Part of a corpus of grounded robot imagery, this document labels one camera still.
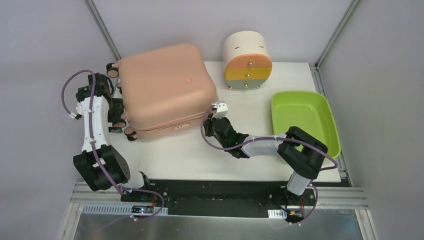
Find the pink hard-shell suitcase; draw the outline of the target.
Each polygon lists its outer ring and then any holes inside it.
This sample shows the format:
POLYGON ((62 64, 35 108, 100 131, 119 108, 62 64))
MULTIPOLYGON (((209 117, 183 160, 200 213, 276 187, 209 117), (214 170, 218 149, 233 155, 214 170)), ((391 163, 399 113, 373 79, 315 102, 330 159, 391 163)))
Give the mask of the pink hard-shell suitcase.
POLYGON ((119 78, 129 141, 198 126, 219 100, 201 51, 192 43, 126 56, 108 63, 106 74, 119 78))

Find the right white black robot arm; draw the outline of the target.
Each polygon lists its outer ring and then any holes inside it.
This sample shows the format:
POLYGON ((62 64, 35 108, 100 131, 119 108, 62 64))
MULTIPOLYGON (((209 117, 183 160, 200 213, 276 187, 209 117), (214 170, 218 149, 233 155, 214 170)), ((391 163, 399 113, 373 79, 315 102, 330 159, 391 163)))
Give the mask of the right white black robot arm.
POLYGON ((228 118, 209 115, 203 121, 202 137, 214 137, 220 144, 217 149, 237 159, 257 156, 282 158, 293 170, 286 187, 284 200, 296 205, 304 198, 307 186, 315 180, 328 156, 328 147, 297 126, 289 127, 280 135, 254 136, 234 130, 228 118))

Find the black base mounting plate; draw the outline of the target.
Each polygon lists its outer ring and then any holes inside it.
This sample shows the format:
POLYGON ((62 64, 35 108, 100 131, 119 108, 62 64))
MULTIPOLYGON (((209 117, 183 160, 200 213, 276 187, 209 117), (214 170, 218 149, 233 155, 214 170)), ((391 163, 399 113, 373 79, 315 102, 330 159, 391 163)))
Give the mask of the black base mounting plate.
POLYGON ((307 188, 289 196, 284 181, 211 181, 152 179, 148 192, 125 190, 122 202, 164 204, 168 215, 268 218, 269 211, 312 207, 316 194, 307 188))

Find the cream three-drawer round cabinet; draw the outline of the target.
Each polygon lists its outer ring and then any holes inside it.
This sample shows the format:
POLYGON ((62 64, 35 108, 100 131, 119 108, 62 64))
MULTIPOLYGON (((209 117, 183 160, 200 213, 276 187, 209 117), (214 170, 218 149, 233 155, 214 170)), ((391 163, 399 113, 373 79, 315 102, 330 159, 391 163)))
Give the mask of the cream three-drawer round cabinet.
POLYGON ((259 89, 270 77, 273 62, 262 34, 239 31, 222 45, 223 77, 229 90, 259 89))

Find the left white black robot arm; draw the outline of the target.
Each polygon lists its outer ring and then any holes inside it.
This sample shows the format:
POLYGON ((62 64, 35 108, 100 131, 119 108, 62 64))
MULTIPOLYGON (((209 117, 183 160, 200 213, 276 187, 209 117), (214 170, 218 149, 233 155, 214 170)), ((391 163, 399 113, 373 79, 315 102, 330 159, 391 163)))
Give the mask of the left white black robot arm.
POLYGON ((130 170, 109 136, 122 133, 127 124, 123 100, 112 96, 112 81, 108 76, 89 73, 87 77, 88 84, 77 90, 77 107, 72 113, 72 117, 84 121, 81 153, 73 157, 73 164, 92 191, 134 188, 134 197, 147 202, 153 195, 148 177, 141 171, 130 170))

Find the green plastic tray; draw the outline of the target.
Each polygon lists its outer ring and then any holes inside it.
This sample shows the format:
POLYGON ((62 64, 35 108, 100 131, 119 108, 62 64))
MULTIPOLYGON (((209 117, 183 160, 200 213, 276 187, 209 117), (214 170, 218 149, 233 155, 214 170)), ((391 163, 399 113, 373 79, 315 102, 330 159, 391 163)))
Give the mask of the green plastic tray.
POLYGON ((271 120, 276 135, 296 126, 324 143, 330 157, 335 159, 342 151, 329 101, 320 93, 302 90, 275 93, 271 98, 271 120))

